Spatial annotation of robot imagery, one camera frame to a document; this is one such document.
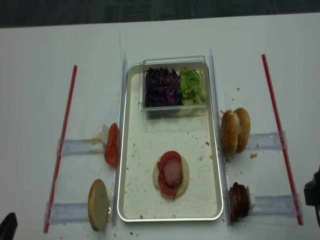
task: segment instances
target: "gray carpet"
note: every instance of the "gray carpet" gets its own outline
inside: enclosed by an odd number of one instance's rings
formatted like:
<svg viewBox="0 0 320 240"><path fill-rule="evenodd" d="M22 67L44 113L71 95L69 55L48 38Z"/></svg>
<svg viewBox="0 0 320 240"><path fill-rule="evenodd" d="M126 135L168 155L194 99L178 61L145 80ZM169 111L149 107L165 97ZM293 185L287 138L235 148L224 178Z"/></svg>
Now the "gray carpet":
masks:
<svg viewBox="0 0 320 240"><path fill-rule="evenodd" d="M320 12L320 0L0 0L0 27Z"/></svg>

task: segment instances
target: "tomato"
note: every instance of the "tomato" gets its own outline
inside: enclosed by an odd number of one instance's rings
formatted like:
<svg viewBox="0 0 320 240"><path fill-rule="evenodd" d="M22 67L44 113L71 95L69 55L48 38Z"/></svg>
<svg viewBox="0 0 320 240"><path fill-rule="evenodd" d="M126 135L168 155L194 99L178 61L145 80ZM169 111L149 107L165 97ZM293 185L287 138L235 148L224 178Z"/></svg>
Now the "tomato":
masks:
<svg viewBox="0 0 320 240"><path fill-rule="evenodd" d="M118 163L118 136L118 126L116 123L113 123L109 130L108 141L104 152L104 160L112 167L116 167Z"/></svg>
<svg viewBox="0 0 320 240"><path fill-rule="evenodd" d="M169 187L163 180L163 178L161 177L161 174L159 173L158 176L158 182L159 182L159 186L161 191L164 194L170 195L170 196L174 196L177 194L178 189L176 187Z"/></svg>
<svg viewBox="0 0 320 240"><path fill-rule="evenodd" d="M167 151L165 154L162 155L160 161L158 162L158 169L161 172L163 165L169 158L177 158L181 161L181 156L176 151Z"/></svg>

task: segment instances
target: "crumb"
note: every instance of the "crumb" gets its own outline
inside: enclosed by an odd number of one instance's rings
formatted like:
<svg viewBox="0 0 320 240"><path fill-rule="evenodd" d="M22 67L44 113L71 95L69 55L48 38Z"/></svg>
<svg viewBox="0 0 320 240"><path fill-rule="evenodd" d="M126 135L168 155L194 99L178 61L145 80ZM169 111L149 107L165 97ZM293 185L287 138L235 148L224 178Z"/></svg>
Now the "crumb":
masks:
<svg viewBox="0 0 320 240"><path fill-rule="evenodd" d="M257 153L255 153L255 154L252 153L252 154L250 155L250 158L251 158L251 159L254 159L254 158L256 158L256 157L257 157Z"/></svg>

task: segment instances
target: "bottom bun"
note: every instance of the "bottom bun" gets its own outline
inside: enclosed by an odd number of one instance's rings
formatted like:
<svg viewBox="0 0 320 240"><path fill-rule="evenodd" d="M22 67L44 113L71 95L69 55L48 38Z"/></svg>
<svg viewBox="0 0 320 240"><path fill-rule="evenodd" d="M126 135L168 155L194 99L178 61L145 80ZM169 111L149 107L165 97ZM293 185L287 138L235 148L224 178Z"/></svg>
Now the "bottom bun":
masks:
<svg viewBox="0 0 320 240"><path fill-rule="evenodd" d="M101 179L94 181L88 197L88 214L91 227L96 232L105 229L108 220L109 202L107 189Z"/></svg>
<svg viewBox="0 0 320 240"><path fill-rule="evenodd" d="M185 193L185 191L187 190L188 185L189 185L189 166L188 166L187 160L183 156L181 156L183 180L182 180L181 184L177 187L176 195L167 195L161 191L161 188L160 188L159 182L158 182L158 176L159 176L158 162L160 162L160 160L161 160L161 157L158 159L158 161L156 161L154 169L153 169L152 177L153 177L154 187L155 187L155 189L160 191L162 197L164 197L166 199L176 199Z"/></svg>

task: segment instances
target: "clear plastic container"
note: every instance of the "clear plastic container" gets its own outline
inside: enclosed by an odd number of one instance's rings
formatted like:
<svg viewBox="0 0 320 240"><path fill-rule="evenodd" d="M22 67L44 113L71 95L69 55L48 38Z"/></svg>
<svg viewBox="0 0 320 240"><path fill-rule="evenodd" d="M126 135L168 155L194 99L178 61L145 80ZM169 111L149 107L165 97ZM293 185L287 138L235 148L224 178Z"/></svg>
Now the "clear plastic container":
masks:
<svg viewBox="0 0 320 240"><path fill-rule="evenodd" d="M172 69L180 75L182 68L195 70L200 77L200 89L204 95L205 101L201 104L185 104L174 106L146 106L146 74L149 68L159 69L167 68L170 72ZM148 119L158 118L176 118L176 117L198 117L203 116L208 108L210 96L210 79L209 70L204 56L189 56L189 57L173 57L145 60L142 64L143 75L140 79L140 89L142 90L142 109L146 113Z"/></svg>

